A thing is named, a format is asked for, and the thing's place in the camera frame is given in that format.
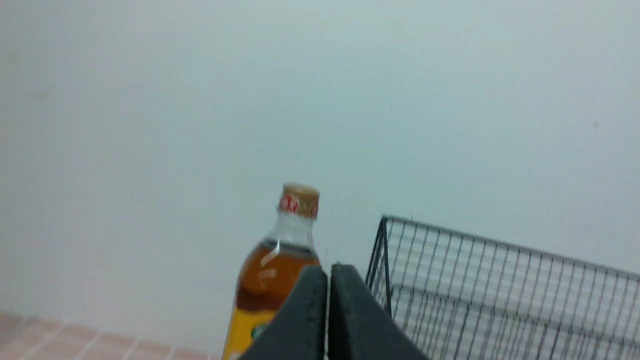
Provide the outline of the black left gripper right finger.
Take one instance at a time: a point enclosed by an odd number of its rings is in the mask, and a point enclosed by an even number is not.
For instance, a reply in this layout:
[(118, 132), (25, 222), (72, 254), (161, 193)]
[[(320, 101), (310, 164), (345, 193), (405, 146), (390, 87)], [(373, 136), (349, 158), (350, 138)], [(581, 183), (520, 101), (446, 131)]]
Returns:
[(350, 264), (333, 264), (327, 316), (329, 360), (425, 360)]

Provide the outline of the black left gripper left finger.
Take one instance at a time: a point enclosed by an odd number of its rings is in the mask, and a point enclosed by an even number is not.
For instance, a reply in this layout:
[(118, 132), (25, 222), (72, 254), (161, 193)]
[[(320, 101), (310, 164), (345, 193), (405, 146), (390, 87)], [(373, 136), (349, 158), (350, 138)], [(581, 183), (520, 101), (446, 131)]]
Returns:
[(286, 302), (242, 360), (323, 360), (328, 278), (321, 266), (305, 266)]

